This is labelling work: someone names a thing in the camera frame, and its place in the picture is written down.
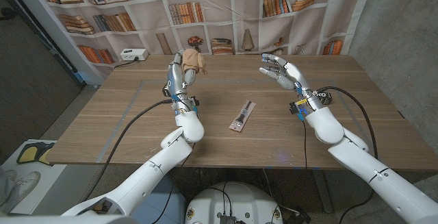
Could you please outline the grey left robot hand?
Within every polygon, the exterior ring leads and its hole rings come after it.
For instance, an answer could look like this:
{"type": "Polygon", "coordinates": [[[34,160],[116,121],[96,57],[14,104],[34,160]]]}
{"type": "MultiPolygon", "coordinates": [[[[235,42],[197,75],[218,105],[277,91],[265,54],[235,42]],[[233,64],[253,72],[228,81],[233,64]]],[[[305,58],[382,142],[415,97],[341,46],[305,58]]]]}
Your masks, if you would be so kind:
{"type": "Polygon", "coordinates": [[[178,51],[168,66],[166,87],[174,100],[187,99],[187,86],[192,85],[196,79],[195,69],[184,70],[182,67],[184,53],[189,53],[189,49],[178,51]]]}

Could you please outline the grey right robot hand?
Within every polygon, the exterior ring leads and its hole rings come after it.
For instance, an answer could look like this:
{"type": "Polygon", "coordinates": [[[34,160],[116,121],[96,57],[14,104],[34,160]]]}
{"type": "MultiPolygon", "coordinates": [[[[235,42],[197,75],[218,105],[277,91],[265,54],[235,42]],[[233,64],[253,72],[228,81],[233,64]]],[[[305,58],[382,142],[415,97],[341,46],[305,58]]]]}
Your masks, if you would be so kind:
{"type": "Polygon", "coordinates": [[[275,79],[284,89],[294,90],[299,94],[311,91],[309,83],[296,65],[270,53],[262,53],[261,56],[263,62],[274,64],[260,67],[261,73],[275,79]]]}

